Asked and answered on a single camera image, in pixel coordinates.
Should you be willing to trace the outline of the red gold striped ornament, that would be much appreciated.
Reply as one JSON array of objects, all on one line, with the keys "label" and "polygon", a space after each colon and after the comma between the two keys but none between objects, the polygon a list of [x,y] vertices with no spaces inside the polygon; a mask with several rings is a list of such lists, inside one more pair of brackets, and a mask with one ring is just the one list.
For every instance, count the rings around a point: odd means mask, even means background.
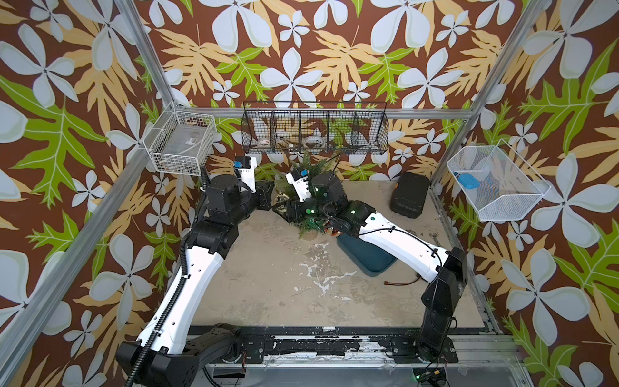
[{"label": "red gold striped ornament", "polygon": [[337,230],[336,228],[331,227],[331,228],[327,229],[327,234],[332,236],[332,237],[337,238],[338,236],[340,236],[342,234],[342,232]]}]

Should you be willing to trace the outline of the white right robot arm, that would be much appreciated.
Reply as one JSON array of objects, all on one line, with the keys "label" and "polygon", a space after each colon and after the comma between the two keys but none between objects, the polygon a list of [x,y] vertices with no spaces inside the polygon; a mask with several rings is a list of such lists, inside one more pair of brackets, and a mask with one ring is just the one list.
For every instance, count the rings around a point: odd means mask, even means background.
[{"label": "white right robot arm", "polygon": [[374,207],[348,199],[340,179],[332,172],[310,178],[306,169],[285,175],[295,191],[281,205],[289,223],[311,222],[325,232],[348,235],[407,264],[428,283],[422,295],[425,306],[415,348],[420,358],[437,362],[447,355],[448,333],[467,285],[466,253],[433,245],[389,221]]}]

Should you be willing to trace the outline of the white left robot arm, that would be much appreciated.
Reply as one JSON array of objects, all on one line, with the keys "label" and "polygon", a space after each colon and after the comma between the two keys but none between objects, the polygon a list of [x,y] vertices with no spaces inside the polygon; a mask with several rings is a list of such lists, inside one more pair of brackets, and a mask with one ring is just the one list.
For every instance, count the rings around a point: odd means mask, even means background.
[{"label": "white left robot arm", "polygon": [[218,324],[189,339],[206,289],[239,237],[239,225],[272,207],[272,181],[249,185],[220,175],[201,189],[193,227],[182,238],[179,269],[156,313],[135,341],[122,343],[115,359],[127,386],[190,386],[208,364],[240,352],[238,330]]}]

